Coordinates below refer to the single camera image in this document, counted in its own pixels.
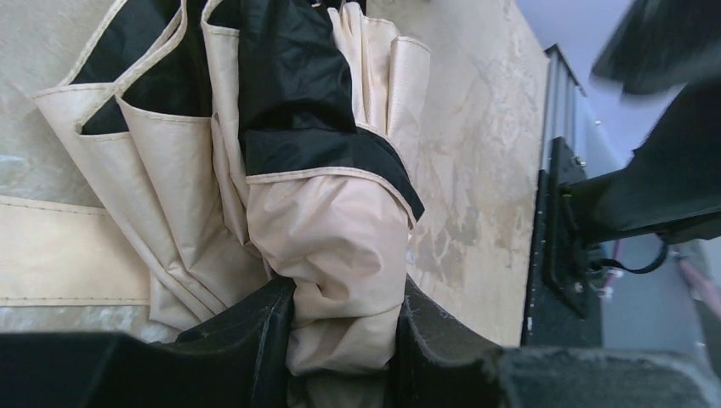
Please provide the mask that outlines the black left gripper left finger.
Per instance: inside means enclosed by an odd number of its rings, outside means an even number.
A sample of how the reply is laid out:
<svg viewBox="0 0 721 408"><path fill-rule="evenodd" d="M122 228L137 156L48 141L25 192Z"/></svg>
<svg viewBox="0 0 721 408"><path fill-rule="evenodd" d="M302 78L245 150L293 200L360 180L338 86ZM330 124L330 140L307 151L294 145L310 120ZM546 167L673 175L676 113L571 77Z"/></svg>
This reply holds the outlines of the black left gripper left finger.
<svg viewBox="0 0 721 408"><path fill-rule="evenodd" d="M294 284L277 278L171 343L120 332L1 337L4 407L283 407Z"/></svg>

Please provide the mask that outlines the beige folding umbrella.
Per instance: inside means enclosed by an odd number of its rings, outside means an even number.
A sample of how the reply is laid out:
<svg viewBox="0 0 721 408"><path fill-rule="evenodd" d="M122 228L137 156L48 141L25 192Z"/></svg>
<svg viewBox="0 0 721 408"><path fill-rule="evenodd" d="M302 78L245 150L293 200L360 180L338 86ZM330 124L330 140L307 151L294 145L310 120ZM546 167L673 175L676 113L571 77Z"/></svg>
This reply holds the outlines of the beige folding umbrella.
<svg viewBox="0 0 721 408"><path fill-rule="evenodd" d="M360 1L2 2L2 307L171 343L286 278L283 407L392 407L429 69Z"/></svg>

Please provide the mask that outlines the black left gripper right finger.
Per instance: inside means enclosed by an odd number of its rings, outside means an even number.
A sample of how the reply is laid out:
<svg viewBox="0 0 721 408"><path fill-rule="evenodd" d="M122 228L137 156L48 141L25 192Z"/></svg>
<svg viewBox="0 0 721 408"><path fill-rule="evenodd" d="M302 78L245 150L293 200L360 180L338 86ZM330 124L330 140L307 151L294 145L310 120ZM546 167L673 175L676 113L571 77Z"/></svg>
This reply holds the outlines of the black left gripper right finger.
<svg viewBox="0 0 721 408"><path fill-rule="evenodd" d="M682 354L503 348L406 280L392 407L718 407L720 381Z"/></svg>

